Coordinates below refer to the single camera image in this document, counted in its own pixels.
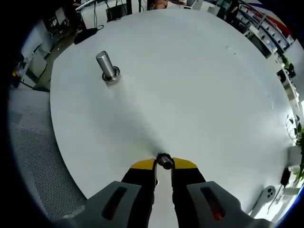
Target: office desk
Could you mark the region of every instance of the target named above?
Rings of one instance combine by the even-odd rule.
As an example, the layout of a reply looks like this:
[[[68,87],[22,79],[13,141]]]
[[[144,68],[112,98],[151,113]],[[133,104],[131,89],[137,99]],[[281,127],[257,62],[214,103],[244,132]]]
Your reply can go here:
[[[295,100],[296,103],[299,103],[299,98],[298,98],[299,95],[295,89],[294,84],[291,82],[289,75],[287,74],[287,70],[285,70],[284,68],[282,70],[286,77],[286,80],[283,83],[283,86],[285,88],[289,101]]]
[[[248,39],[256,46],[256,48],[262,53],[267,59],[267,62],[271,66],[273,73],[277,73],[281,70],[284,65],[277,58],[276,50],[274,51],[269,45],[267,45],[263,39],[259,36],[260,34],[252,34]]]
[[[129,114],[111,107],[95,59],[103,50],[121,70]],[[292,110],[266,59],[232,26],[196,10],[129,15],[71,45],[54,62],[50,104],[62,157],[87,198],[152,157],[140,126],[125,118],[145,122],[167,152],[195,162],[244,210],[279,183],[291,145]],[[158,169],[149,227],[178,227],[170,176]]]
[[[31,87],[35,87],[36,82],[47,67],[47,62],[41,55],[40,48],[41,44],[26,59],[24,68],[17,72],[17,75],[21,77],[20,80]],[[19,84],[18,88],[31,89],[22,83]]]
[[[108,6],[114,7],[116,5],[116,0],[108,0]],[[121,5],[121,1],[119,0],[117,2],[117,5]],[[132,0],[132,12],[137,13],[139,3],[138,0]],[[142,0],[142,7],[144,11],[147,9],[147,3]],[[97,26],[105,25],[108,21],[107,15],[106,15],[107,5],[106,3],[100,2],[96,4],[95,12],[97,16]],[[81,16],[84,20],[85,27],[87,29],[94,28],[94,4],[88,5],[80,10]]]

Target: gray gripper part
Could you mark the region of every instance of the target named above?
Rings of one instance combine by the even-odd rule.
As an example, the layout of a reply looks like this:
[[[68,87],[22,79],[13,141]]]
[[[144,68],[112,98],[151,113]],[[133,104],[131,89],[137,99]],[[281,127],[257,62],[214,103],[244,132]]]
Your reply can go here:
[[[102,213],[119,187],[125,188],[126,192],[118,204],[113,219],[108,220],[102,216]],[[72,218],[58,220],[56,225],[68,228],[126,228],[140,188],[140,185],[114,181],[89,198],[81,212]]]
[[[209,188],[217,199],[225,215],[215,220],[211,208],[202,193],[203,188]],[[271,222],[265,219],[254,219],[242,211],[239,200],[213,181],[190,184],[187,189],[192,197],[199,219],[200,228],[263,228],[269,227]]]

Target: metal peg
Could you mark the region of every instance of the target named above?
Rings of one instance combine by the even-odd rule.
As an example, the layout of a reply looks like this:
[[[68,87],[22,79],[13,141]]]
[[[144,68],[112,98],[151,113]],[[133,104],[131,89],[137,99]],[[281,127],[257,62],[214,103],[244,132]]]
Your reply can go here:
[[[96,60],[103,70],[103,80],[108,83],[118,79],[120,70],[118,67],[113,66],[106,51],[102,51],[96,56]]]
[[[173,168],[172,158],[167,153],[159,153],[156,158],[156,162],[166,170]]]

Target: perforated metal floor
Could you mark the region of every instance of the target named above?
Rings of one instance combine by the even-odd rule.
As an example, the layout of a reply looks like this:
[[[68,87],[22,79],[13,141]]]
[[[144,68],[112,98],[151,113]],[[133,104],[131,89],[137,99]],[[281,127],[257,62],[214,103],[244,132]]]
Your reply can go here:
[[[79,209],[86,198],[59,152],[49,110],[49,93],[13,91],[9,130],[21,172],[45,212],[57,220]]]

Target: green plant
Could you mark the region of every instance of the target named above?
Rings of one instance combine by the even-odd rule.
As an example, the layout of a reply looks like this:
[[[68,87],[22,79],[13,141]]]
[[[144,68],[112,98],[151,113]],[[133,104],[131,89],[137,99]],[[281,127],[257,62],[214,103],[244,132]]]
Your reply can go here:
[[[282,59],[283,63],[285,64],[285,68],[288,69],[289,64],[290,64],[288,59],[283,54],[281,55],[281,59]]]
[[[296,137],[296,145],[301,147],[301,154],[302,154],[302,158],[301,158],[301,164],[300,164],[300,170],[299,172],[296,172],[295,174],[296,176],[296,180],[297,182],[300,182],[304,179],[304,128],[302,128],[302,125],[300,124],[300,118],[299,116],[296,115],[297,118],[297,123],[296,123],[296,128],[294,129],[294,134]],[[289,121],[293,124],[294,120],[293,119],[289,119]]]

